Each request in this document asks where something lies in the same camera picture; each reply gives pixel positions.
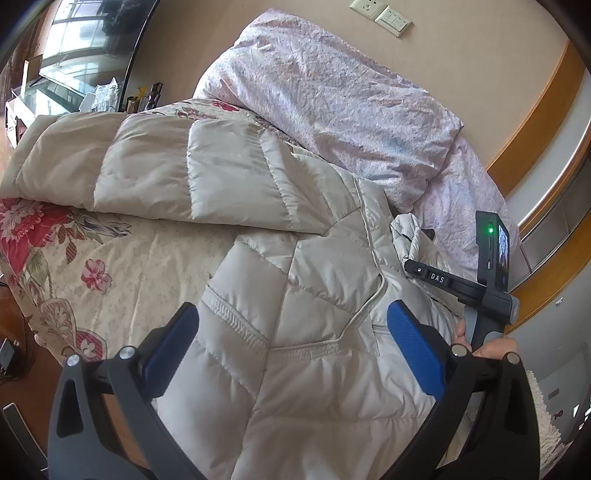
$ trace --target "wall switch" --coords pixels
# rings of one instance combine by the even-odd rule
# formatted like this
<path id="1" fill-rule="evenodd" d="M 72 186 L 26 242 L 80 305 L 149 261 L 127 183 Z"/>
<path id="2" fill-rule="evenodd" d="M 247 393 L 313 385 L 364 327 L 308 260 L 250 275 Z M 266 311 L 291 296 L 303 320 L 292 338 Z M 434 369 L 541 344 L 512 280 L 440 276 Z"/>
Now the wall switch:
<path id="1" fill-rule="evenodd" d="M 396 37 L 402 35 L 412 23 L 391 7 L 386 7 L 375 19 L 375 22 L 383 26 L 390 33 L 393 33 Z"/>
<path id="2" fill-rule="evenodd" d="M 370 20 L 375 20 L 384 11 L 386 5 L 379 0 L 355 0 L 350 7 L 358 14 L 362 14 Z"/>

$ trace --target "beige wall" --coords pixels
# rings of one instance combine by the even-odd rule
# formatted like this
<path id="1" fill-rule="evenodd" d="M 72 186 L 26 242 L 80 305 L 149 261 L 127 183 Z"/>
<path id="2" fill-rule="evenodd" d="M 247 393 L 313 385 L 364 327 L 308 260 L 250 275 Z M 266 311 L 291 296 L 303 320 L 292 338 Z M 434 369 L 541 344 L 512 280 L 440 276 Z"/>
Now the beige wall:
<path id="1" fill-rule="evenodd" d="M 462 118 L 470 143 L 489 164 L 539 97 L 567 41 L 535 0 L 389 0 L 414 23 L 400 39 L 349 3 L 161 0 L 138 55 L 141 80 L 134 83 L 163 82 L 161 105 L 190 97 L 244 26 L 267 8 L 281 8 L 429 90 Z"/>

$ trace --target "hand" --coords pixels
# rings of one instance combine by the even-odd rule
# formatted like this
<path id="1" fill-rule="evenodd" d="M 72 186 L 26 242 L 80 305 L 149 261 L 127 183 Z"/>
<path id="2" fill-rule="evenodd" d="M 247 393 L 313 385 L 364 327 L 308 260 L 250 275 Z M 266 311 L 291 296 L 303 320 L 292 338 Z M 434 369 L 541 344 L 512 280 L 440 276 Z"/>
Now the hand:
<path id="1" fill-rule="evenodd" d="M 519 353 L 517 342 L 513 340 L 513 338 L 502 337 L 495 338 L 490 342 L 486 342 L 476 352 L 474 352 L 474 356 L 500 360 L 509 352 Z"/>
<path id="2" fill-rule="evenodd" d="M 456 338 L 452 343 L 460 343 L 465 346 L 469 352 L 472 351 L 472 345 L 466 340 L 466 322 L 463 319 L 456 325 Z M 513 338 L 503 337 L 486 342 L 474 352 L 473 355 L 500 360 L 509 352 L 519 353 L 519 347 Z"/>

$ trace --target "wooden floor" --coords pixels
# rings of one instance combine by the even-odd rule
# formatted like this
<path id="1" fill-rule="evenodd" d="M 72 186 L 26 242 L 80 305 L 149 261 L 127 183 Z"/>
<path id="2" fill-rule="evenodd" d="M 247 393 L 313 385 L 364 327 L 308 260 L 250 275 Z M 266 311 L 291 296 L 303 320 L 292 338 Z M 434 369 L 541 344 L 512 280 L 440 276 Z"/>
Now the wooden floor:
<path id="1" fill-rule="evenodd" d="M 15 403 L 31 433 L 41 448 L 47 451 L 51 405 L 61 374 L 61 365 L 48 350 L 35 343 L 33 333 L 25 324 L 25 319 L 7 287 L 0 287 L 0 339 L 3 337 L 15 338 L 21 345 L 26 345 L 31 351 L 27 358 L 33 362 L 20 379 L 0 384 L 0 408 Z"/>

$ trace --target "pillow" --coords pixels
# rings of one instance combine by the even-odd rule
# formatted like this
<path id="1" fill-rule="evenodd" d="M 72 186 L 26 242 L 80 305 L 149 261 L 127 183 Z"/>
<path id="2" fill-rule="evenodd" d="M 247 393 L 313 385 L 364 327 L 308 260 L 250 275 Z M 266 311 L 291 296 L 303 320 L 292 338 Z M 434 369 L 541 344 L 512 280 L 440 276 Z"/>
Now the pillow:
<path id="1" fill-rule="evenodd" d="M 402 213 L 439 173 L 462 127 L 426 90 L 273 9 L 209 67 L 194 96 L 246 106 L 304 148 L 380 184 Z"/>

